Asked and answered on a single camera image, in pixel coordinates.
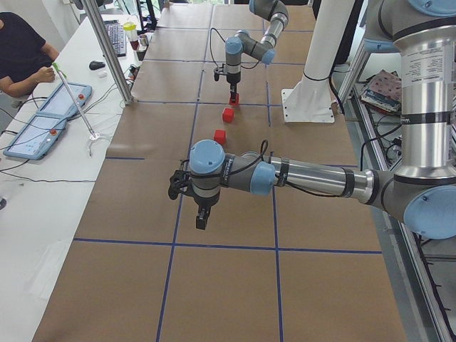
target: cloth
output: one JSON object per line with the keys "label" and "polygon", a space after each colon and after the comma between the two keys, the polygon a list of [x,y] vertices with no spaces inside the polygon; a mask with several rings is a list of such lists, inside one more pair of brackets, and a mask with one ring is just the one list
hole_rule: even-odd
{"label": "cloth", "polygon": [[0,29],[0,79],[9,76],[13,82],[30,77],[52,60],[41,48],[46,41],[20,16],[0,12],[4,27]]}

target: person's hand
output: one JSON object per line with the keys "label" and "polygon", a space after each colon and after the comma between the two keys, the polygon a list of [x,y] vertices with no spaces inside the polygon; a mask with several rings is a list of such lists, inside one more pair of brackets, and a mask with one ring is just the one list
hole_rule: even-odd
{"label": "person's hand", "polygon": [[43,67],[38,70],[34,75],[34,80],[37,83],[50,83],[56,79],[56,74],[54,73],[54,69]]}

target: computer mouse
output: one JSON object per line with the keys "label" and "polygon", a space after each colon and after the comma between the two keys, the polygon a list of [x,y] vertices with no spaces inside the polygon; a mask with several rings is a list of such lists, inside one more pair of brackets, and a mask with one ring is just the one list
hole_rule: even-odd
{"label": "computer mouse", "polygon": [[88,68],[91,70],[97,70],[97,69],[103,68],[105,66],[106,66],[105,62],[91,61],[90,64],[88,65]]}

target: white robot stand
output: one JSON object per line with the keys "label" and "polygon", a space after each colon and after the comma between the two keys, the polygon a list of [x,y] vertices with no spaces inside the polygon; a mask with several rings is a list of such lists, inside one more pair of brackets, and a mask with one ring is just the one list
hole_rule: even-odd
{"label": "white robot stand", "polygon": [[286,123],[333,123],[328,77],[355,0],[322,0],[302,79],[283,89]]}

